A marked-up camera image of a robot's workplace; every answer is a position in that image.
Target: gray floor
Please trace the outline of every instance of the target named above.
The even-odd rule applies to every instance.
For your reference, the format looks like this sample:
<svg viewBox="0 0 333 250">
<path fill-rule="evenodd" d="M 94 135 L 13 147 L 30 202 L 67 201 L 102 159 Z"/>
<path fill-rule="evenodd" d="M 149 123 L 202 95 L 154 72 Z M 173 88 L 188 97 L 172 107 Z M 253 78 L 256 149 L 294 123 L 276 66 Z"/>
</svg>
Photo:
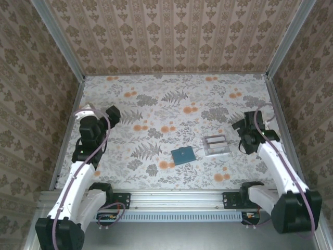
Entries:
<svg viewBox="0 0 333 250">
<path fill-rule="evenodd" d="M 318 249 L 315 239 L 277 234 L 272 224 L 246 229 L 241 223 L 119 223 L 99 230 L 92 223 L 84 250 L 229 250 Z"/>
</svg>

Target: patterned wall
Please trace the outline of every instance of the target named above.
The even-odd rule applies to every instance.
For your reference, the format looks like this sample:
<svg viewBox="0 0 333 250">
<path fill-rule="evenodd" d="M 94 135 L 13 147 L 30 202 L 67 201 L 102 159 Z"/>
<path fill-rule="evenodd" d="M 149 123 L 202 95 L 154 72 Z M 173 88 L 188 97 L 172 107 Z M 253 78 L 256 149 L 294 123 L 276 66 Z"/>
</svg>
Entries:
<svg viewBox="0 0 333 250">
<path fill-rule="evenodd" d="M 47 0 L 88 75 L 266 70 L 300 0 Z"/>
<path fill-rule="evenodd" d="M 29 1 L 0 1 L 0 249 L 19 249 L 78 83 Z"/>
<path fill-rule="evenodd" d="M 317 1 L 274 83 L 303 173 L 323 196 L 332 230 L 333 1 Z"/>
</svg>

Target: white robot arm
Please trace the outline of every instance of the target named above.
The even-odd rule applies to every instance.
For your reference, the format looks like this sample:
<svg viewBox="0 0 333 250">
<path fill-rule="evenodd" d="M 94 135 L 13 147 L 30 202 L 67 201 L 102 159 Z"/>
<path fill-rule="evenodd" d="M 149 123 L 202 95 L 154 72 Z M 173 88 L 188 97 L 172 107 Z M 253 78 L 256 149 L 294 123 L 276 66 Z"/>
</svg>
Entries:
<svg viewBox="0 0 333 250">
<path fill-rule="evenodd" d="M 120 112 L 114 106 L 107 109 L 107 122 L 105 117 L 98 119 L 87 109 L 90 107 L 76 114 L 81 138 L 76 143 L 66 184 L 47 218 L 39 218 L 35 225 L 42 250 L 54 249 L 55 240 L 58 249 L 82 249 L 89 223 L 103 205 L 112 203 L 111 184 L 89 184 L 107 146 L 104 151 L 101 149 L 108 124 L 112 129 L 120 120 Z"/>
<path fill-rule="evenodd" d="M 253 111 L 244 115 L 243 120 L 233 124 L 240 136 L 240 145 L 246 154 L 257 152 L 262 158 L 272 174 L 277 192 L 267 189 L 261 182 L 246 182 L 240 188 L 242 201 L 262 207 L 271 215 L 279 233 L 315 230 L 322 205 L 319 192 L 310 191 L 299 178 L 276 132 L 265 129 L 261 112 L 257 112 L 257 120 Z"/>
</svg>

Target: floral tablecloth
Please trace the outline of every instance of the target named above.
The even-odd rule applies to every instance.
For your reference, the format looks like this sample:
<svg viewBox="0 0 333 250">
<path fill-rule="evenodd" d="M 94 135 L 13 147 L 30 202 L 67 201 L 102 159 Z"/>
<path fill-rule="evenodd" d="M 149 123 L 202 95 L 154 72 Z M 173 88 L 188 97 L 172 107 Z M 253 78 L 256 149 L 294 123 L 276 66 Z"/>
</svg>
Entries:
<svg viewBox="0 0 333 250">
<path fill-rule="evenodd" d="M 256 180 L 273 188 L 260 157 L 238 150 L 231 126 L 267 102 L 261 74 L 87 77 L 80 106 L 121 111 L 93 181 L 115 189 L 238 189 Z M 270 106 L 262 111 L 264 120 L 273 115 Z M 226 136 L 232 152 L 206 157 L 202 137 L 217 134 Z M 66 182 L 79 137 L 76 122 L 57 188 Z M 192 146 L 197 160 L 175 166 L 171 150 L 184 146 Z"/>
</svg>

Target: clear plastic tray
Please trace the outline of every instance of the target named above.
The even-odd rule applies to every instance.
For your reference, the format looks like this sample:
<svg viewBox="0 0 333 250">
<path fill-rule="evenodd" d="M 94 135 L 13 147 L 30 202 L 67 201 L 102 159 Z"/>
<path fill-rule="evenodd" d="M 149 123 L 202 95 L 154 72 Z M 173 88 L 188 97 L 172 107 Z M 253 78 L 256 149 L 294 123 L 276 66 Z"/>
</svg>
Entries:
<svg viewBox="0 0 333 250">
<path fill-rule="evenodd" d="M 230 148 L 225 135 L 205 136 L 202 138 L 204 153 L 206 156 L 222 155 L 230 153 Z"/>
</svg>

